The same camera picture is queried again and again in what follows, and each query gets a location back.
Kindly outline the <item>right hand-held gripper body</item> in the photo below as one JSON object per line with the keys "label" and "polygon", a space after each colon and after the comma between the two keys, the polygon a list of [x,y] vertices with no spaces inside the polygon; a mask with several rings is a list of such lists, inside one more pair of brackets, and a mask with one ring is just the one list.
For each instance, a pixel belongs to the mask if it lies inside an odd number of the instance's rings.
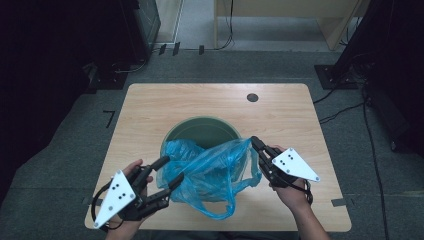
{"label": "right hand-held gripper body", "polygon": [[298,179],[319,182],[321,178],[298,154],[289,148],[281,151],[264,147],[258,151],[259,167],[272,186],[286,188]]}

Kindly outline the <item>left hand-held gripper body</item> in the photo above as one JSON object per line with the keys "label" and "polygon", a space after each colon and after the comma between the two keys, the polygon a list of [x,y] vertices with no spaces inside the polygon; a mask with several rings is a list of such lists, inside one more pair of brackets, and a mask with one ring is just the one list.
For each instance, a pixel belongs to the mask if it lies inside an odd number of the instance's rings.
{"label": "left hand-held gripper body", "polygon": [[151,172],[150,166],[137,166],[128,175],[118,170],[112,180],[102,187],[93,199],[93,204],[96,204],[97,198],[106,192],[100,209],[93,210],[93,227],[110,229],[107,222],[115,215],[118,215],[122,221],[139,221],[168,207],[170,189],[151,196],[140,194],[141,190],[147,186],[147,177]]}

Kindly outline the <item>blue plastic bag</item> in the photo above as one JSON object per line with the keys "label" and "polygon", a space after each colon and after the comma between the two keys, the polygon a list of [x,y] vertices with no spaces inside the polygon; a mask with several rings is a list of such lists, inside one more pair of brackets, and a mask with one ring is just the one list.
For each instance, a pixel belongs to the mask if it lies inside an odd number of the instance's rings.
{"label": "blue plastic bag", "polygon": [[214,220],[231,217],[236,195],[257,186],[262,178],[258,154],[249,139],[235,139],[204,149],[189,139],[167,141],[161,154],[170,158],[156,174],[159,188],[168,187],[179,174],[181,184],[171,200],[184,203]]}

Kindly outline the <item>green round bin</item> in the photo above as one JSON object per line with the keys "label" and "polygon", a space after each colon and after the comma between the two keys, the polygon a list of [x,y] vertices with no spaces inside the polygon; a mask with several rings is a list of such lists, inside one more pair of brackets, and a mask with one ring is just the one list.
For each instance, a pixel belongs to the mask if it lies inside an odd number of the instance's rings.
{"label": "green round bin", "polygon": [[227,121],[212,116],[195,116],[171,128],[164,137],[160,155],[193,158],[206,149],[239,138],[239,132]]}

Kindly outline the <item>person's left hand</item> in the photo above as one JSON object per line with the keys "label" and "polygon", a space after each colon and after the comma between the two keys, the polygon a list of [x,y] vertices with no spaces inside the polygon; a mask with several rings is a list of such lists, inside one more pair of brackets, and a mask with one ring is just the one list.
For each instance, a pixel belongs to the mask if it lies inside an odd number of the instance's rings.
{"label": "person's left hand", "polygon": [[[141,166],[143,164],[143,160],[139,159],[134,161],[133,163],[129,164],[126,168],[124,168],[122,170],[122,172],[125,175],[128,175],[129,173],[131,173],[137,166]],[[153,177],[152,176],[148,176],[147,177],[147,183],[151,183],[153,181]],[[147,187],[145,187],[143,190],[141,190],[140,192],[141,195],[147,196]],[[113,218],[111,218],[109,220],[109,227],[110,228],[116,228],[117,229],[121,228],[121,229],[129,229],[129,230],[136,230],[139,229],[141,224],[147,220],[148,217],[139,220],[139,221],[122,221],[122,219],[118,216],[115,215]]]}

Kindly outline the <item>person's right hand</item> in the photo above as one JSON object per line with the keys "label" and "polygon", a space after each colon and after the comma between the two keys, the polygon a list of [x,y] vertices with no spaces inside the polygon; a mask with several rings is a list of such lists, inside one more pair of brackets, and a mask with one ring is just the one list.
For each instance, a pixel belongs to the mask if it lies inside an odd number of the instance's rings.
{"label": "person's right hand", "polygon": [[270,187],[277,193],[280,200],[289,208],[292,213],[305,212],[310,210],[311,206],[307,201],[305,190],[305,180],[297,179],[293,185],[299,187],[299,190],[293,187],[276,187],[270,184]]}

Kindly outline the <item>black stand base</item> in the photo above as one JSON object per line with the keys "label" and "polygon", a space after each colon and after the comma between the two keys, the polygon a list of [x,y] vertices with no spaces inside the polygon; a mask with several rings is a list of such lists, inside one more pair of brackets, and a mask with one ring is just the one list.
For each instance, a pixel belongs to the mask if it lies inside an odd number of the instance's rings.
{"label": "black stand base", "polygon": [[127,79],[127,73],[121,73],[115,69],[99,68],[94,63],[87,65],[84,72],[89,79],[88,89],[90,91],[120,90],[124,87]]}
{"label": "black stand base", "polygon": [[358,88],[350,68],[341,69],[336,65],[315,65],[314,69],[324,90],[353,90]]}

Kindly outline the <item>light wooden desk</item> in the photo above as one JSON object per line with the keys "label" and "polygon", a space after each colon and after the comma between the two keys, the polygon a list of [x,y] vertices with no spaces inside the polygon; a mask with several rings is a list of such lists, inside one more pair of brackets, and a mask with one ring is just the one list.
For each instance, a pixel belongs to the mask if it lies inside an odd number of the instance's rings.
{"label": "light wooden desk", "polygon": [[371,0],[214,0],[214,46],[218,45],[218,18],[315,18],[330,50],[336,50],[354,17],[363,17]]}

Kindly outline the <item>dark cabinet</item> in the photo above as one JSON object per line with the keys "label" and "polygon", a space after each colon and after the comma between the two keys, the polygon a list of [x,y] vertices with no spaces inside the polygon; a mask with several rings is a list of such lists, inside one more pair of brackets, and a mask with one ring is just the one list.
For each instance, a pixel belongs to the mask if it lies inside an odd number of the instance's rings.
{"label": "dark cabinet", "polygon": [[143,59],[147,61],[161,25],[156,0],[134,0],[134,13],[142,37]]}

